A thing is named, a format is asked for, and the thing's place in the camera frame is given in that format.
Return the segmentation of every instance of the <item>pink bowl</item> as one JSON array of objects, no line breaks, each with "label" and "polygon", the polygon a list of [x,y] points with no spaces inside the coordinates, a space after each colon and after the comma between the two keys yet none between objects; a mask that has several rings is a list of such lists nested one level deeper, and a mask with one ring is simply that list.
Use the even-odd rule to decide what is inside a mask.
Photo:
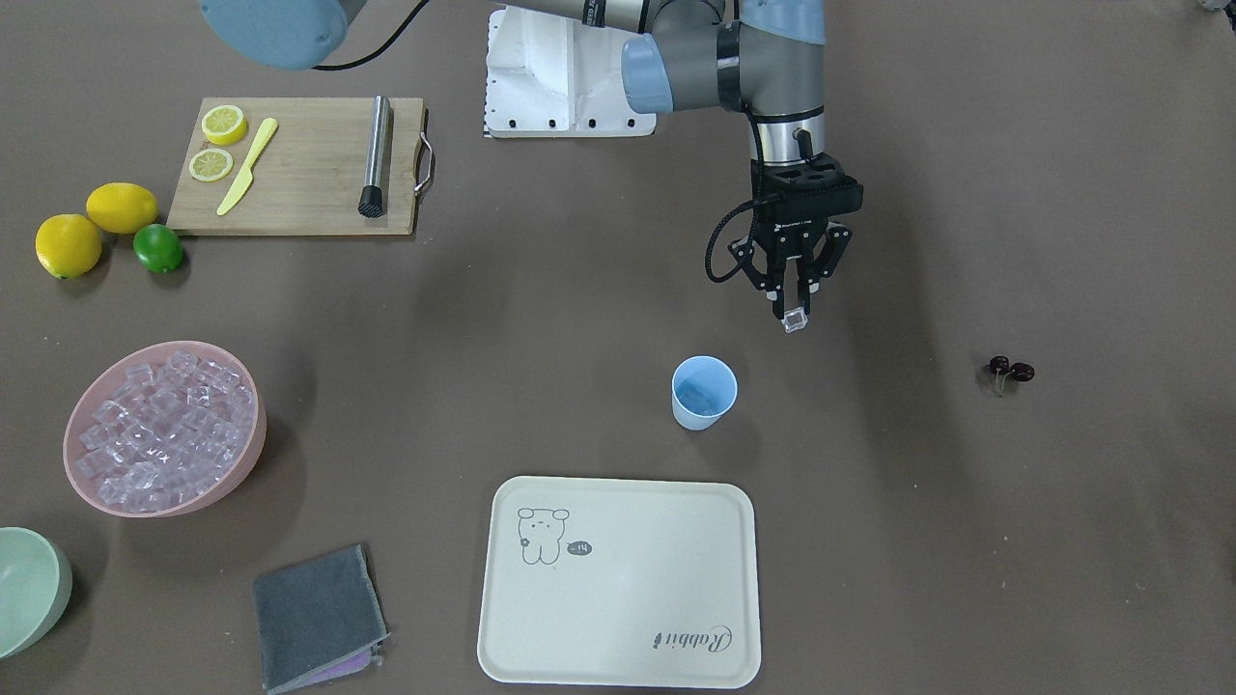
[{"label": "pink bowl", "polygon": [[[103,404],[104,401],[121,385],[125,383],[125,370],[133,366],[141,365],[143,362],[150,364],[164,364],[167,360],[176,354],[177,350],[187,350],[194,355],[201,357],[203,360],[215,360],[218,362],[230,365],[241,376],[242,383],[245,383],[250,391],[253,392],[253,399],[257,403],[257,417],[253,419],[252,429],[246,433],[247,439],[245,441],[243,449],[236,458],[236,464],[231,467],[227,474],[214,485],[214,487],[206,490],[201,495],[189,500],[188,502],[163,510],[162,512],[147,512],[147,513],[131,513],[121,510],[115,510],[104,505],[98,498],[99,487],[96,484],[91,482],[90,479],[73,465],[74,461],[85,455],[87,448],[78,438],[83,432],[87,430],[93,423],[94,412]],[[115,514],[117,517],[135,517],[135,518],[150,518],[150,517],[174,517],[178,514],[187,514],[189,512],[195,512],[203,507],[213,505],[219,500],[222,500],[236,486],[245,480],[248,471],[253,470],[253,464],[257,463],[258,454],[262,453],[262,444],[266,441],[266,403],[262,401],[261,393],[257,391],[257,386],[253,383],[252,375],[245,369],[235,356],[215,345],[209,343],[198,343],[195,340],[173,340],[171,343],[159,343],[158,345],[151,345],[150,348],[143,348],[132,355],[120,360],[115,365],[103,372],[99,378],[94,380],[94,383],[85,390],[82,398],[78,401],[77,407],[73,408],[73,414],[69,416],[69,424],[64,428],[64,471],[69,476],[69,482],[73,484],[73,490],[82,496],[83,500],[93,505],[95,508],[108,512],[109,514]]]}]

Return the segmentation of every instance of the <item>green lime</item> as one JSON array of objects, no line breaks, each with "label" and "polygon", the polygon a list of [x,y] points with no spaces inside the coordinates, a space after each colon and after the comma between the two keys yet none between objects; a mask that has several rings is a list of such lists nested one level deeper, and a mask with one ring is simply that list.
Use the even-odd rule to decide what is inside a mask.
[{"label": "green lime", "polygon": [[184,260],[180,237],[167,225],[148,224],[133,236],[133,251],[146,270],[156,273],[174,271]]}]

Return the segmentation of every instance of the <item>plastic knife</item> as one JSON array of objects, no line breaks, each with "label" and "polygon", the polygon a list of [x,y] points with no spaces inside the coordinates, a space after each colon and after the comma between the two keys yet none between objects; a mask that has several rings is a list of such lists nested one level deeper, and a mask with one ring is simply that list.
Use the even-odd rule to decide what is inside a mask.
[{"label": "plastic knife", "polygon": [[274,131],[278,129],[279,121],[274,119],[266,119],[257,127],[257,135],[253,136],[253,143],[248,147],[248,155],[245,155],[245,162],[240,166],[240,171],[236,172],[236,178],[232,179],[232,185],[227,189],[227,195],[224,195],[224,202],[215,210],[216,215],[226,215],[227,210],[235,208],[236,203],[240,203],[240,199],[248,192],[248,187],[253,184],[253,164],[257,163],[262,150],[266,150],[266,146],[271,142],[271,137],[274,136]]}]

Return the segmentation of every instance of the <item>bowl of ice cubes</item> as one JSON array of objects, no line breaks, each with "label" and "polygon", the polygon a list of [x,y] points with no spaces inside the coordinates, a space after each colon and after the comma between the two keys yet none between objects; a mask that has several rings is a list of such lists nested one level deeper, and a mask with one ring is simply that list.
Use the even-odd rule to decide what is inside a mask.
[{"label": "bowl of ice cubes", "polygon": [[109,514],[171,517],[235,490],[265,440],[266,407],[245,365],[176,340],[133,352],[87,388],[64,429],[64,469]]}]

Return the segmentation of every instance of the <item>cartoon bear drawing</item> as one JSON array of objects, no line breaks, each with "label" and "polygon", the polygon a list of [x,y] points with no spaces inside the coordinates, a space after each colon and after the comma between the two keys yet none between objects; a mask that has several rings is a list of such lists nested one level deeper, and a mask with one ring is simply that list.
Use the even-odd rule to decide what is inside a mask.
[{"label": "cartoon bear drawing", "polygon": [[566,533],[566,510],[519,510],[519,544],[524,547],[524,561],[529,565],[552,565],[562,552],[559,542]]}]

